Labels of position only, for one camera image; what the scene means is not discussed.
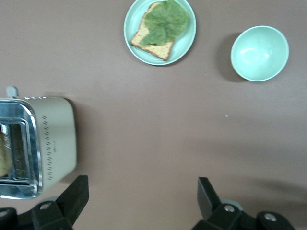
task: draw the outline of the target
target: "empty bowl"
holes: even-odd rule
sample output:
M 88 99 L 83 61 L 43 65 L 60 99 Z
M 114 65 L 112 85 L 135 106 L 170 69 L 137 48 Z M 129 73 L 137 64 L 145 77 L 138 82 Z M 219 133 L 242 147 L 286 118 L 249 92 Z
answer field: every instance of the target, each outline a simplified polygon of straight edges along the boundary
M 231 63 L 242 78 L 265 81 L 275 77 L 285 67 L 289 45 L 285 36 L 270 26 L 247 29 L 235 40 Z

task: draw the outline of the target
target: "plate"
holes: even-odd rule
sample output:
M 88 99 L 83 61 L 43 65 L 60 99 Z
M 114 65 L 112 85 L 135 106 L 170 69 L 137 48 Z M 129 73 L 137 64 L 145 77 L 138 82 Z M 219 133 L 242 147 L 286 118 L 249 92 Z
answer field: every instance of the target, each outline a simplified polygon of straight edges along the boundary
M 124 36 L 126 44 L 134 56 L 147 64 L 161 66 L 168 65 L 179 60 L 190 49 L 196 35 L 196 18 L 193 9 L 186 0 L 176 0 L 176 2 L 180 4 L 188 13 L 189 21 L 186 30 L 175 41 L 168 61 L 163 61 L 162 59 L 155 57 L 152 54 L 135 46 L 132 46 L 129 43 L 129 41 L 138 31 L 143 15 L 146 13 L 149 6 L 156 1 L 158 0 L 136 0 L 131 5 L 124 22 Z

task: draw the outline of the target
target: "kitchen appliance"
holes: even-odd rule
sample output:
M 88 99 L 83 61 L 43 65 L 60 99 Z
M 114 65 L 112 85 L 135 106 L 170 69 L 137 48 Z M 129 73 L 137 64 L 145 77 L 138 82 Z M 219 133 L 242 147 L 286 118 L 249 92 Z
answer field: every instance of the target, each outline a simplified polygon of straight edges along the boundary
M 31 199 L 76 166 L 71 104 L 61 97 L 0 99 L 0 197 Z

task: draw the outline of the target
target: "bowl rim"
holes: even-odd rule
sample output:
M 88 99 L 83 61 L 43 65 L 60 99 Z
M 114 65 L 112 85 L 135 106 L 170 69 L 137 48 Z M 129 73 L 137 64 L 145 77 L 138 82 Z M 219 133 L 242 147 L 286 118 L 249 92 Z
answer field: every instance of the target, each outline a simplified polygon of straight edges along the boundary
M 284 43 L 285 43 L 285 46 L 286 46 L 286 57 L 285 57 L 285 59 L 284 59 L 283 64 L 282 64 L 281 67 L 279 68 L 279 70 L 278 70 L 275 74 L 273 74 L 272 76 L 270 76 L 270 77 L 268 77 L 268 78 L 265 78 L 265 79 L 261 79 L 261 80 L 255 80 L 255 79 L 250 79 L 250 78 L 245 77 L 242 73 L 240 73 L 240 71 L 239 71 L 239 70 L 235 67 L 235 65 L 234 65 L 234 49 L 235 49 L 235 47 L 236 47 L 238 41 L 241 39 L 241 37 L 242 37 L 244 34 L 246 34 L 247 32 L 249 32 L 250 30 L 254 30 L 254 29 L 257 29 L 257 28 L 269 28 L 269 29 L 274 30 L 275 32 L 277 32 L 277 33 L 281 36 L 281 38 L 283 39 L 283 41 L 284 41 Z M 269 80 L 269 79 L 275 77 L 276 75 L 278 75 L 278 74 L 284 69 L 284 67 L 285 67 L 285 65 L 286 65 L 286 63 L 288 62 L 288 59 L 289 59 L 289 52 L 290 52 L 290 50 L 289 50 L 288 41 L 287 41 L 286 37 L 283 35 L 282 32 L 280 32 L 278 29 L 276 29 L 276 28 L 274 28 L 274 27 L 272 27 L 272 26 L 268 26 L 268 25 L 257 25 L 257 26 L 253 26 L 253 27 L 251 27 L 251 28 L 246 29 L 245 31 L 243 31 L 243 32 L 235 39 L 235 41 L 234 41 L 234 43 L 233 43 L 233 45 L 232 45 L 232 48 L 231 48 L 230 59 L 231 59 L 231 64 L 232 64 L 234 70 L 236 71 L 236 73 L 237 73 L 240 77 L 242 77 L 242 78 L 244 78 L 244 79 L 246 79 L 246 80 L 249 80 L 249 81 L 266 81 L 266 80 Z

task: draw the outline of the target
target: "screw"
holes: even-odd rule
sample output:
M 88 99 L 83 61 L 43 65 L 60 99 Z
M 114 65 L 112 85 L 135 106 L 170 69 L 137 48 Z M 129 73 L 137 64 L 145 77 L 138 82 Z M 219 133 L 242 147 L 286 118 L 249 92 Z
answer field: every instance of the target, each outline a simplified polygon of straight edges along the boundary
M 234 207 L 232 207 L 231 205 L 226 205 L 226 206 L 224 207 L 224 209 L 225 209 L 227 212 L 234 212 L 234 211 L 235 211 Z
M 8 214 L 8 211 L 2 211 L 0 212 L 0 217 L 4 217 Z
M 49 202 L 49 203 L 46 203 L 46 204 L 43 204 L 41 207 L 39 207 L 39 209 L 40 209 L 40 210 L 47 209 L 47 208 L 49 208 L 49 207 L 50 207 L 50 205 L 51 205 L 51 203 L 50 203 L 50 202 Z
M 268 220 L 268 221 L 272 221 L 272 222 L 275 222 L 277 221 L 276 217 L 271 214 L 271 213 L 266 213 L 264 214 L 264 217 Z

